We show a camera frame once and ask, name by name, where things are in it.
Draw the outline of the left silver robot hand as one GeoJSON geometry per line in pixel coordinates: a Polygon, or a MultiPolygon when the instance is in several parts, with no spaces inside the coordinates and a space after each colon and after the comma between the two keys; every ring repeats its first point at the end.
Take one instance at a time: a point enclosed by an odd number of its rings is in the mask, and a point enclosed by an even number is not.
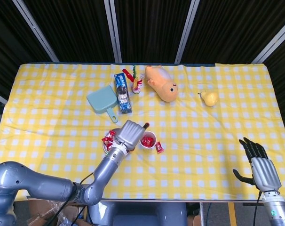
{"type": "Polygon", "coordinates": [[[145,123],[141,126],[134,121],[127,120],[117,132],[115,140],[119,144],[123,144],[127,151],[132,151],[143,137],[143,134],[149,125],[149,123],[145,123]]]}

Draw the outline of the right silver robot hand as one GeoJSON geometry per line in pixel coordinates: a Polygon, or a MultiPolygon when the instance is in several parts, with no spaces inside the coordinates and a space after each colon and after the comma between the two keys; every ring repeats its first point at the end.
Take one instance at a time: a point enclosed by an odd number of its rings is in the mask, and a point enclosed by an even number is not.
{"type": "Polygon", "coordinates": [[[282,185],[275,165],[268,158],[264,147],[246,137],[240,139],[239,142],[243,146],[250,163],[252,177],[243,177],[234,169],[233,173],[235,177],[243,183],[256,186],[262,193],[270,191],[277,192],[282,185]]]}

